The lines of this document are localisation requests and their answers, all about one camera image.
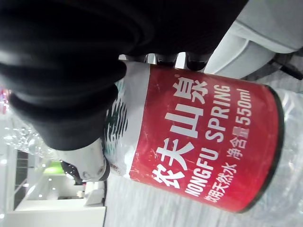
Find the plastic bottle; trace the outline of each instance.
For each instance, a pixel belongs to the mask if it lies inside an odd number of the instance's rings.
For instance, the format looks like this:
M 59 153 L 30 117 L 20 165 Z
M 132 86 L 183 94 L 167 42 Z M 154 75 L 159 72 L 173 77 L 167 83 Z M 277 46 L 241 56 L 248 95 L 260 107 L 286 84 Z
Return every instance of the plastic bottle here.
M 22 121 L 9 107 L 9 90 L 1 88 L 0 124 L 5 130 L 4 141 L 14 149 L 39 157 L 59 160 L 54 149 L 48 147 L 39 133 L 28 123 Z
M 303 223 L 303 95 L 276 89 L 284 110 L 285 137 L 275 175 L 244 216 L 275 226 Z

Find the ceiling light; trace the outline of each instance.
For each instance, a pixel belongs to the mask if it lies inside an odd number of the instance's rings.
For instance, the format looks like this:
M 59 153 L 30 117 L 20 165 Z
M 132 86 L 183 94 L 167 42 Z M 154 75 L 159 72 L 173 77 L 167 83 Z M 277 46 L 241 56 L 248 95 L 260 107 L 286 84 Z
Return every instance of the ceiling light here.
M 0 161 L 0 163 L 3 164 L 3 165 L 7 164 L 7 162 L 8 162 L 8 161 L 7 161 L 6 159 L 2 159 L 2 160 Z
M 74 178 L 72 177 L 72 175 L 70 175 L 70 174 L 66 174 L 66 177 L 69 178 L 69 179 L 74 179 Z
M 34 185 L 33 187 L 31 187 L 31 188 L 28 190 L 27 194 L 29 195 L 30 193 L 32 193 L 32 192 L 35 190 L 35 188 L 36 188 L 36 185 Z

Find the red label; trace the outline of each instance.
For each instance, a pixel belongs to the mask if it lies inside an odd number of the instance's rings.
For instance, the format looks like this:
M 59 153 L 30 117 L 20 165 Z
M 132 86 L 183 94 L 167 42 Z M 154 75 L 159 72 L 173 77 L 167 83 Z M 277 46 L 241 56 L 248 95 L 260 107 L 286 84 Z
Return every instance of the red label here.
M 132 179 L 229 211 L 265 183 L 278 113 L 263 85 L 151 66 Z

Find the white chair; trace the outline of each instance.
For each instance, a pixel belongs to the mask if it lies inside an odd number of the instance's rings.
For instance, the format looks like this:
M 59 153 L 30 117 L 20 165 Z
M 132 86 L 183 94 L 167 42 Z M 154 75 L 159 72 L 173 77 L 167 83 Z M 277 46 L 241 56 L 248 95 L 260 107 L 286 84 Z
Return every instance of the white chair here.
M 250 0 L 209 59 L 204 72 L 242 78 L 276 53 L 303 47 L 303 0 Z

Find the floor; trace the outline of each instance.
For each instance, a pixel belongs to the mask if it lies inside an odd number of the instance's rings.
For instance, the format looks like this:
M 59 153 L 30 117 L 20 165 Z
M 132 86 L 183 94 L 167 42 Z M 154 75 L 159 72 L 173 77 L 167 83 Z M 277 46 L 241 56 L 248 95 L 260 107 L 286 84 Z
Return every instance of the floor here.
M 303 70 L 302 57 L 292 57 L 291 63 Z M 302 81 L 280 71 L 249 80 L 303 92 Z M 115 175 L 108 179 L 106 206 L 105 227 L 271 227 Z

